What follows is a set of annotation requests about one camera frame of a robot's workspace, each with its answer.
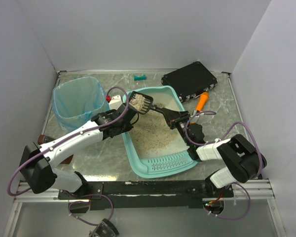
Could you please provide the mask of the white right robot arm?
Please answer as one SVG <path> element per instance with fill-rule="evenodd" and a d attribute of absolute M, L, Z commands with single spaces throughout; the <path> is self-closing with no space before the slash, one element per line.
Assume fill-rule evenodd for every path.
<path fill-rule="evenodd" d="M 205 187 L 210 191 L 217 191 L 233 183 L 246 183 L 248 180 L 258 177 L 267 166 L 266 158 L 261 154 L 252 137 L 251 141 L 243 135 L 236 134 L 226 139 L 231 129 L 242 122 L 235 122 L 222 138 L 213 142 L 204 140 L 202 126 L 191 123 L 194 118 L 189 112 L 173 111 L 167 108 L 156 108 L 161 113 L 170 129 L 176 129 L 188 146 L 187 152 L 190 158 L 197 162 L 209 160 L 222 160 L 224 167 L 213 172 L 205 179 Z"/>

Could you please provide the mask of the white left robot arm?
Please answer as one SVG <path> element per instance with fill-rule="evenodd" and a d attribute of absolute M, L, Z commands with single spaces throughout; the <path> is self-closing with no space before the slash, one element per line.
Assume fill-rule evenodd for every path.
<path fill-rule="evenodd" d="M 59 170 L 57 166 L 86 146 L 113 138 L 132 129 L 137 110 L 125 103 L 115 110 L 99 113 L 82 127 L 40 146 L 33 143 L 24 149 L 21 174 L 35 194 L 50 188 L 65 190 L 76 196 L 89 192 L 89 184 L 77 171 Z"/>

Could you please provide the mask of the beige cat litter pellets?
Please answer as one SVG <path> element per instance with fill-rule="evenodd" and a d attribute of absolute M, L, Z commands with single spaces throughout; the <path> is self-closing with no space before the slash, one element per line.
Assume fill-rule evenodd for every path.
<path fill-rule="evenodd" d="M 152 110 L 139 116 L 129 134 L 139 154 L 154 152 L 172 145 L 179 136 L 178 131 L 168 127 L 163 114 Z"/>

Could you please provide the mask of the teal litter box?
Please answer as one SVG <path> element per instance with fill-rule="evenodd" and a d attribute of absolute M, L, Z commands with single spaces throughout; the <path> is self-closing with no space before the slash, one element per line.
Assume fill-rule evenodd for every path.
<path fill-rule="evenodd" d="M 161 178 L 197 165 L 176 129 L 170 129 L 162 114 L 140 115 L 134 127 L 122 134 L 132 170 L 146 179 Z"/>

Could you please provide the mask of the litter waste clumps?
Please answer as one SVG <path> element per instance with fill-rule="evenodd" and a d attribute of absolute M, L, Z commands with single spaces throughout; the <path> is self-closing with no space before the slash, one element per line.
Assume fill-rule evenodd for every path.
<path fill-rule="evenodd" d="M 145 104 L 145 98 L 140 94 L 135 94 L 130 100 L 129 104 L 133 106 L 137 111 L 140 111 Z"/>

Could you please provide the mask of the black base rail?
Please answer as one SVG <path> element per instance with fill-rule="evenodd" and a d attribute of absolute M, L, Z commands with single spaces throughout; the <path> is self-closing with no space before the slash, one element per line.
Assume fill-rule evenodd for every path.
<path fill-rule="evenodd" d="M 109 197 L 114 208 L 202 208 L 208 199 L 234 197 L 231 186 L 216 189 L 204 180 L 89 182 L 87 194 Z"/>

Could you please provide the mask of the black hard case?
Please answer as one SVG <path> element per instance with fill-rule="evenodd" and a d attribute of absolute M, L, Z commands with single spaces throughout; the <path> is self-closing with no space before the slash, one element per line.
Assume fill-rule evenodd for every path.
<path fill-rule="evenodd" d="M 217 85 L 217 78 L 199 61 L 165 74 L 163 86 L 172 87 L 181 102 L 195 99 Z"/>

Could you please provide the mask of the black litter scoop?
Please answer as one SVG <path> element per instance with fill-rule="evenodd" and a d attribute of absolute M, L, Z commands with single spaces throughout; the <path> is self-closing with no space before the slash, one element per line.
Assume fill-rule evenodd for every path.
<path fill-rule="evenodd" d="M 141 115 L 147 114 L 150 110 L 161 114 L 163 113 L 161 108 L 153 104 L 153 98 L 151 96 L 136 91 L 131 92 L 129 104 Z"/>

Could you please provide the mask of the small teal block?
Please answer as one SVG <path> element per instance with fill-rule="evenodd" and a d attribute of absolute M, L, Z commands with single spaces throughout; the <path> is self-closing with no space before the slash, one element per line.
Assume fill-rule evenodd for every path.
<path fill-rule="evenodd" d="M 147 79 L 146 75 L 134 75 L 134 81 L 142 81 L 146 79 Z"/>

